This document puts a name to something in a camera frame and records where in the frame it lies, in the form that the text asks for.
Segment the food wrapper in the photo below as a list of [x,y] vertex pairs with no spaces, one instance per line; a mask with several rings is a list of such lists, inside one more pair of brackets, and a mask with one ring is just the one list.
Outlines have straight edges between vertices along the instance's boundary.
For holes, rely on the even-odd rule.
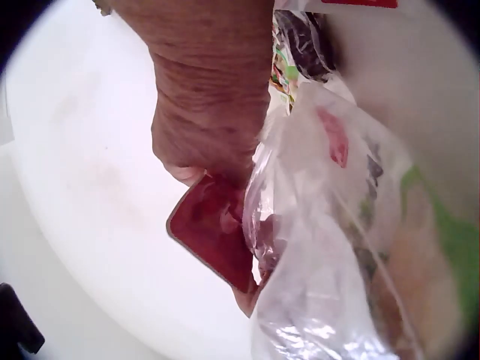
[[270,84],[291,112],[300,83],[326,82],[335,70],[333,46],[324,16],[311,12],[275,10]]
[[302,84],[282,113],[267,120],[243,209],[273,272],[254,359],[448,357],[478,309],[478,228],[449,214],[399,139],[321,84]]

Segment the wrinkled skin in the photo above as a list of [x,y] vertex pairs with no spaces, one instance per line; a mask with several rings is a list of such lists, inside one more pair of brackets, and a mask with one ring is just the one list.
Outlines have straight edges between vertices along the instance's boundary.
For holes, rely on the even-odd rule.
[[[245,186],[270,102],[273,0],[109,0],[148,45],[158,100],[155,155],[193,184],[205,171]],[[260,292],[234,292],[250,316]]]

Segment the stain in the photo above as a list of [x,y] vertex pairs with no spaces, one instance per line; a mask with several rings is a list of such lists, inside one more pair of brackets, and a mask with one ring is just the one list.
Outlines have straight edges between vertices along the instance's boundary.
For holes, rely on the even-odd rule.
[[103,208],[106,204],[106,216],[117,221],[119,227],[144,227],[142,211],[129,195],[130,186],[118,168],[101,158],[80,160],[77,164],[71,174],[71,191],[84,201],[93,202],[91,207],[98,204]]
[[72,85],[67,91],[65,97],[56,106],[51,119],[51,124],[55,127],[65,125],[68,119],[74,119],[87,116],[96,99],[100,87],[100,72],[88,72],[85,75],[72,80]]

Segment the red tag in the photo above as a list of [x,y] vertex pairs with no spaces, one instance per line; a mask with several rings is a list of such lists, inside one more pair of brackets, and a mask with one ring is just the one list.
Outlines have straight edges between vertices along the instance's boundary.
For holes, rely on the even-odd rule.
[[390,9],[398,7],[396,0],[322,0],[322,2],[326,4],[363,5]]
[[324,126],[330,142],[331,159],[339,164],[341,168],[347,167],[348,137],[342,123],[323,107],[317,107],[317,115]]
[[253,254],[241,227],[242,191],[205,175],[170,215],[170,236],[230,286],[249,291]]

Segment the red print on bag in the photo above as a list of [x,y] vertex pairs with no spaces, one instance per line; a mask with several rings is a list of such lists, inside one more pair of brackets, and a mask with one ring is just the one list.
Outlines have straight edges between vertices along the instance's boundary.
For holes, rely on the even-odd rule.
[[348,137],[342,123],[323,107],[317,107],[316,111],[330,142],[330,157],[341,168],[347,167]]
[[322,2],[327,4],[364,5],[391,9],[398,7],[396,0],[322,0]]

